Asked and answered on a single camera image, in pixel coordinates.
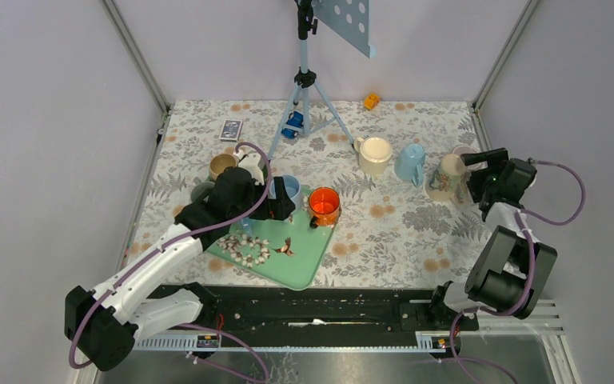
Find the beige mug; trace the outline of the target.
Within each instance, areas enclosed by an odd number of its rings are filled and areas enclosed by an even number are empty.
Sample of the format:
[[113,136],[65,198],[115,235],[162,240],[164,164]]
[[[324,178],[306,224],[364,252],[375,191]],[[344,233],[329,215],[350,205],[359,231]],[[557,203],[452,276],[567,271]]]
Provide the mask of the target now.
[[238,158],[232,154],[219,154],[209,163],[209,178],[215,182],[227,168],[236,167]]

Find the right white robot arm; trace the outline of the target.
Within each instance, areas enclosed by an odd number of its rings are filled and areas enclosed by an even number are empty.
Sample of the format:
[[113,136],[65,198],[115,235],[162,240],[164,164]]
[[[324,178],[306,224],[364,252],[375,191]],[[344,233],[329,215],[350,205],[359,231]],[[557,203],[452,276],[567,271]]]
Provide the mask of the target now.
[[526,223],[520,200],[536,178],[530,161],[510,158],[504,148],[461,154],[464,166],[483,163],[467,181],[468,192],[492,231],[467,280],[433,291],[426,311],[434,328],[445,330],[469,309],[527,318],[535,308],[557,252],[538,240]]

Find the blue butterfly mug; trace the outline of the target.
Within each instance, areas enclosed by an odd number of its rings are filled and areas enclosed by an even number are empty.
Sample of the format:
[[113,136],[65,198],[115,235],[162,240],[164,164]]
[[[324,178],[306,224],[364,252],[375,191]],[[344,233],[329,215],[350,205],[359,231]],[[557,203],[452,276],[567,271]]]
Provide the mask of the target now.
[[253,226],[255,221],[251,218],[243,218],[239,222],[239,226],[246,236],[250,238],[255,238],[255,234],[253,232]]

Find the orange mug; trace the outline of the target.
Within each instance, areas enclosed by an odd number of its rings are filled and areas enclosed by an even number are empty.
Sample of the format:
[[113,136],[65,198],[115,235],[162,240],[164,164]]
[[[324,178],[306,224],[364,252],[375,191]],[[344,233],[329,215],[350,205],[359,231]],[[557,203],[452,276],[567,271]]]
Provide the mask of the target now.
[[341,212],[339,194],[332,188],[316,188],[309,196],[309,227],[334,226]]

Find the grey blue mug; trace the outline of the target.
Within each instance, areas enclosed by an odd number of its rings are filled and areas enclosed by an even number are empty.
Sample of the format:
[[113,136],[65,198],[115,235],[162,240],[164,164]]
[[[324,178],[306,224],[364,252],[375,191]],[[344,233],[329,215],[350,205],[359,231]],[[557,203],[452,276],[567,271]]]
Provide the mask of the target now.
[[213,193],[215,183],[212,181],[204,181],[198,183],[190,193],[190,201],[192,203],[206,203]]

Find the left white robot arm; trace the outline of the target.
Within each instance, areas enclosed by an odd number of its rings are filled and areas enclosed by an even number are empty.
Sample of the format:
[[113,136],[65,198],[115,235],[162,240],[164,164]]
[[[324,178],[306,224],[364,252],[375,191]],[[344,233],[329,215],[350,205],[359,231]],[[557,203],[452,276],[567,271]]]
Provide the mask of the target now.
[[281,176],[260,182],[248,170],[230,167],[213,187],[175,216],[166,232],[141,256],[93,289],[74,287],[65,297],[64,334],[68,363],[113,369],[137,341],[173,326],[213,324],[216,308],[188,289],[147,302],[181,264],[196,258],[243,218],[283,221],[295,210]]

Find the light blue ribbed mug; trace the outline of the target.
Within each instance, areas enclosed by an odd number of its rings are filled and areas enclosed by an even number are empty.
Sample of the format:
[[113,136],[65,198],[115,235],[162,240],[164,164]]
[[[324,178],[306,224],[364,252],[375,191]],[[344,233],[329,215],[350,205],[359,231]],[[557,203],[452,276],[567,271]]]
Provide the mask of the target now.
[[285,190],[290,200],[295,205],[293,212],[301,210],[304,206],[304,195],[301,189],[301,183],[292,175],[282,175],[284,181]]

